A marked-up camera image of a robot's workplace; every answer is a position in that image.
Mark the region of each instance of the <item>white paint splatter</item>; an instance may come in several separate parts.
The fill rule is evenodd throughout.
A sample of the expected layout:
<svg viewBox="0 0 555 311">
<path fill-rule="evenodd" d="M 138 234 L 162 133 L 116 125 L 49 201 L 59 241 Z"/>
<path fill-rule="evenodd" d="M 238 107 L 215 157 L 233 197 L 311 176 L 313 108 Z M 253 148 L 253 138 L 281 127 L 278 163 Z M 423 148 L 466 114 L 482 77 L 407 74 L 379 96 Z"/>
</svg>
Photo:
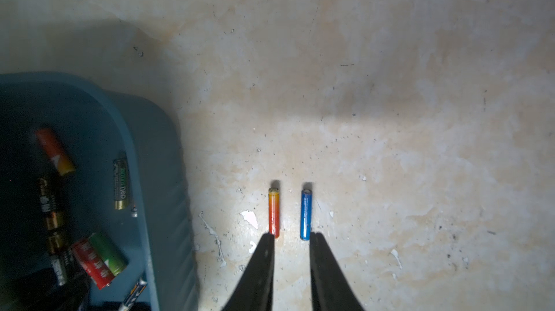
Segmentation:
<svg viewBox="0 0 555 311">
<path fill-rule="evenodd" d="M 218 261 L 221 260 L 220 267 L 223 268 L 224 266 L 227 265 L 227 262 L 225 261 L 225 258 L 224 258 L 224 252 L 222 252 L 222 250 L 221 250 L 221 240 L 220 240 L 220 238 L 218 237 L 218 234 L 216 233 L 216 231 L 213 230 L 212 227 L 211 227 L 210 225 L 208 225 L 208 223 L 204 220 L 204 218 L 203 218 L 203 213 L 204 213 L 204 211 L 201 211 L 201 212 L 199 213 L 199 217 L 200 217 L 200 219 L 203 220 L 204 226 L 205 226 L 206 229 L 208 229 L 208 232 L 210 233 L 210 235 L 212 235 L 213 237 L 216 238 L 216 245 L 218 245 L 218 250 L 219 250 L 219 252 L 220 252 L 220 253 L 219 253 L 220 256 L 219 256 L 219 258 L 218 258 Z"/>
<path fill-rule="evenodd" d="M 395 248 L 393 248 L 391 250 L 391 254 L 393 254 L 393 256 L 395 257 L 395 259 L 397 259 L 397 263 L 399 264 L 399 269 L 403 270 L 403 266 L 401 265 L 401 261 L 399 260 L 399 253 L 397 252 L 397 250 Z"/>
<path fill-rule="evenodd" d="M 249 222 L 255 229 L 258 229 L 258 222 L 256 221 L 256 216 L 254 215 L 254 212 L 246 210 L 241 212 L 241 216 L 243 216 L 243 218 Z"/>
<path fill-rule="evenodd" d="M 254 243 L 254 241 L 251 241 L 251 242 L 250 242 L 250 246 L 251 246 L 251 247 L 249 248 L 249 253 L 250 253 L 250 254 L 253 254 L 254 251 L 256 250 L 256 244 Z"/>
</svg>

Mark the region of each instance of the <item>stained floor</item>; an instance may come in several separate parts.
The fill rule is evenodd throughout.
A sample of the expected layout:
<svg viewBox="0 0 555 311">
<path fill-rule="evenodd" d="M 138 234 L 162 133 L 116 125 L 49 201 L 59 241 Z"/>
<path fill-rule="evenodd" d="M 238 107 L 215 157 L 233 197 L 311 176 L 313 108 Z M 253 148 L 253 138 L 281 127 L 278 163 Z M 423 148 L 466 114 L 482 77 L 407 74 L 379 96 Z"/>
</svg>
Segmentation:
<svg viewBox="0 0 555 311">
<path fill-rule="evenodd" d="M 272 180 L 275 310 L 310 308 L 303 182 L 366 309 L 555 308 L 555 0 L 0 6 L 1 72 L 78 74 L 176 123 L 200 310 L 267 231 Z"/>
</svg>

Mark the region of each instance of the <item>aa battery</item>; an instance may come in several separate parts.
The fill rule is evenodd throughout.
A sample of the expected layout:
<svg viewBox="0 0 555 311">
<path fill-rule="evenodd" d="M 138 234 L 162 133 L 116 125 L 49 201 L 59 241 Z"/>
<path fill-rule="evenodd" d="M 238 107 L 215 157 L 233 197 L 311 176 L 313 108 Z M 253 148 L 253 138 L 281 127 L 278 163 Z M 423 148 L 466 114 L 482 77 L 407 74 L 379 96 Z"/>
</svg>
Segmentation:
<svg viewBox="0 0 555 311">
<path fill-rule="evenodd" d="M 114 274 L 102 262 L 98 253 L 89 243 L 88 239 L 82 239 L 72 245 L 73 255 L 81 264 L 83 269 L 89 274 L 98 289 L 102 289 L 110 285 L 114 280 Z"/>
<path fill-rule="evenodd" d="M 56 138 L 56 135 L 54 135 L 52 129 L 39 129 L 35 132 L 35 135 L 37 136 L 40 146 L 45 150 L 60 176 L 75 171 L 73 163 L 69 160 L 69 157 Z"/>
<path fill-rule="evenodd" d="M 268 231 L 279 238 L 279 190 L 270 188 L 268 190 Z"/>
<path fill-rule="evenodd" d="M 114 201 L 115 209 L 123 210 L 129 205 L 129 178 L 127 159 L 114 160 Z"/>
<path fill-rule="evenodd" d="M 135 286 L 131 289 L 131 292 L 127 295 L 127 297 L 123 300 L 121 305 L 119 306 L 118 311 L 129 311 L 139 295 L 144 291 L 147 287 L 147 281 L 145 281 L 142 277 L 135 283 Z"/>
<path fill-rule="evenodd" d="M 119 275 L 127 266 L 119 250 L 106 236 L 94 233 L 89 237 L 89 243 L 114 276 Z"/>
<path fill-rule="evenodd" d="M 38 178 L 40 210 L 45 217 L 46 229 L 49 231 L 58 229 L 66 223 L 62 204 L 52 179 L 48 176 Z"/>
<path fill-rule="evenodd" d="M 310 240 L 310 220 L 312 217 L 312 190 L 301 192 L 301 239 Z"/>
<path fill-rule="evenodd" d="M 66 234 L 63 231 L 50 232 L 47 248 L 58 285 L 63 286 L 75 274 L 75 260 L 69 251 Z"/>
</svg>

